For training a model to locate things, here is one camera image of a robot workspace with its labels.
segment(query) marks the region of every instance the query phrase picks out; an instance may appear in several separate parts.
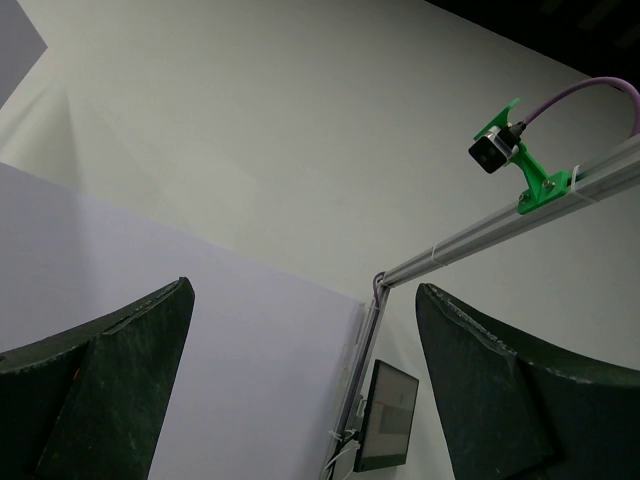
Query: monitor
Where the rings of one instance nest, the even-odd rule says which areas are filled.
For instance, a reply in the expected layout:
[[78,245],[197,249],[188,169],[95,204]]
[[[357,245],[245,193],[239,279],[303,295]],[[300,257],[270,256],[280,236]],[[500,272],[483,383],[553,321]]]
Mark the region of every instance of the monitor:
[[407,462],[417,395],[417,378],[376,360],[354,472]]

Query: aluminum rail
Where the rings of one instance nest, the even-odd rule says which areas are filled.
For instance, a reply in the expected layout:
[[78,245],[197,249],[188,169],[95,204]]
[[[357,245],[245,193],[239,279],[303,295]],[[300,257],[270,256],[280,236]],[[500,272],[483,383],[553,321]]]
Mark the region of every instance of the aluminum rail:
[[363,322],[363,341],[358,343],[337,432],[343,433],[353,426],[355,409],[358,407],[358,393],[362,389],[392,288],[640,184],[640,135],[630,138],[584,165],[577,166],[572,177],[575,178],[575,182],[563,197],[526,215],[518,214],[518,204],[514,202],[387,271],[378,287],[379,314],[376,315],[375,308],[369,308]]
[[504,242],[640,183],[640,135],[577,168],[575,194],[520,215],[517,202],[437,243],[427,251],[388,270],[382,283],[397,287],[445,265]]

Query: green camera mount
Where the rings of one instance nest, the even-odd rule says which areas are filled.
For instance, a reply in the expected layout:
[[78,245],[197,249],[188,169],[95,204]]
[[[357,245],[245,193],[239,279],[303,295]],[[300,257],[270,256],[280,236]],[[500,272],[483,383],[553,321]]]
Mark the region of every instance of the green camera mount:
[[[509,111],[520,101],[519,98],[513,100],[505,107],[491,122],[478,133],[474,140],[482,137],[491,127],[505,128],[509,124]],[[560,171],[554,175],[547,175],[544,168],[534,160],[527,150],[524,142],[518,142],[518,153],[516,153],[507,163],[517,165],[524,173],[529,188],[522,192],[518,199],[518,213],[524,215],[545,205],[556,198],[562,197],[569,189],[568,183],[571,174]]]

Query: purple cable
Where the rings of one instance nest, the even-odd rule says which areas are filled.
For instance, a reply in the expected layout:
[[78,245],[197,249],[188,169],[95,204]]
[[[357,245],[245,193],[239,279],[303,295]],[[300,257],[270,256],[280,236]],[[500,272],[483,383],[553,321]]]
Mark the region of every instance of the purple cable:
[[384,278],[385,272],[380,272],[373,277],[373,298],[376,300],[376,308],[380,308],[380,298],[378,298],[378,283]]
[[546,103],[536,108],[533,112],[531,112],[527,118],[524,119],[524,123],[529,125],[533,122],[538,115],[544,112],[547,108],[549,108],[554,103],[562,100],[567,95],[572,94],[577,90],[581,90],[585,87],[590,87],[592,85],[611,85],[612,87],[617,87],[620,90],[627,92],[631,97],[631,101],[633,102],[633,107],[635,109],[635,122],[633,124],[633,130],[631,130],[630,137],[637,135],[640,133],[640,93],[635,89],[633,85],[631,85],[626,80],[622,80],[621,78],[616,77],[596,77],[589,78],[587,80],[583,80],[582,82],[578,82],[575,85],[570,86],[566,90],[558,93],[555,97],[549,99]]

